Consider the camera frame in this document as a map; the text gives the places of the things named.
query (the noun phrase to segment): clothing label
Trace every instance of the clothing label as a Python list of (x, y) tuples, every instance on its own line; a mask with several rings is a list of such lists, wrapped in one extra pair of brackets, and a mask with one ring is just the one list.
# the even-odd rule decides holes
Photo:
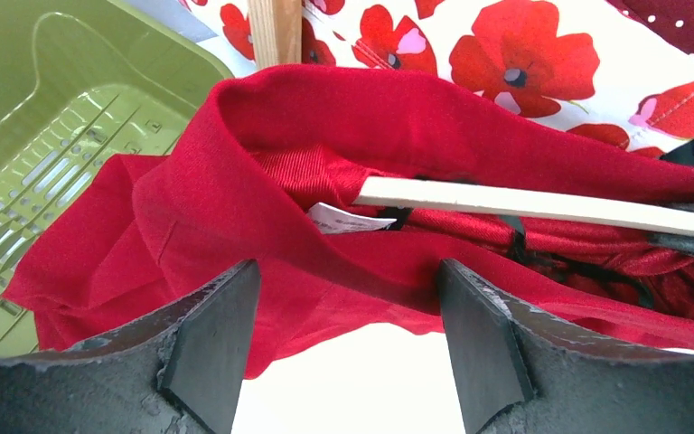
[(397, 220), (377, 219), (350, 214), (325, 203), (316, 203), (307, 212), (307, 217), (317, 225), (322, 233), (326, 234), (378, 231), (390, 226)]

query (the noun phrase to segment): wooden post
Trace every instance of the wooden post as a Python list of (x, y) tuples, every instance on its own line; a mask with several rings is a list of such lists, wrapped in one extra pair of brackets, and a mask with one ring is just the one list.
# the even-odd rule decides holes
[(260, 69), (302, 61), (301, 0), (249, 0), (249, 22)]

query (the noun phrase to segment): red cloth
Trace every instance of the red cloth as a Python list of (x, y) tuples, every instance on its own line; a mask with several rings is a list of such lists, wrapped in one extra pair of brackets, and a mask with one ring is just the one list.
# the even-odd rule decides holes
[[(492, 216), (416, 210), (402, 231), (322, 235), (303, 210), (349, 212), (369, 175), (425, 175), (645, 203), (694, 202), (694, 167), (627, 154), (519, 118), (408, 71), (286, 66), (225, 80), (168, 157), (115, 156), (29, 250), (5, 295), (64, 349), (259, 260), (247, 376), (369, 323), (442, 331), (434, 275), (461, 260), (494, 285), (632, 342), (694, 348), (694, 320), (560, 285), (505, 259)], [(532, 249), (646, 277), (694, 317), (694, 259), (639, 231), (524, 219)], [(626, 294), (615, 297), (626, 298)]]

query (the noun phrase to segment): green plastic tray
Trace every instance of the green plastic tray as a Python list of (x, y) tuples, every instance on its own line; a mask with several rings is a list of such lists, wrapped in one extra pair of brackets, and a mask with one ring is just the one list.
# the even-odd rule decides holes
[[(170, 152), (230, 76), (117, 0), (0, 0), (0, 296), (106, 159)], [(0, 298), (0, 357), (36, 349), (33, 314)]]

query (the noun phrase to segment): white surface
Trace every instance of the white surface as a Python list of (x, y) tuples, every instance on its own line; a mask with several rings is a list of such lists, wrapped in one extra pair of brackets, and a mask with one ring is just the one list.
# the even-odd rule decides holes
[(207, 52), (217, 56), (237, 78), (246, 77), (257, 71), (257, 65), (240, 54), (223, 36), (198, 42)]
[(233, 434), (464, 434), (445, 336), (369, 325), (243, 382)]
[(180, 5), (177, 0), (127, 0), (127, 2), (193, 42), (216, 36), (214, 31), (192, 16), (190, 11)]

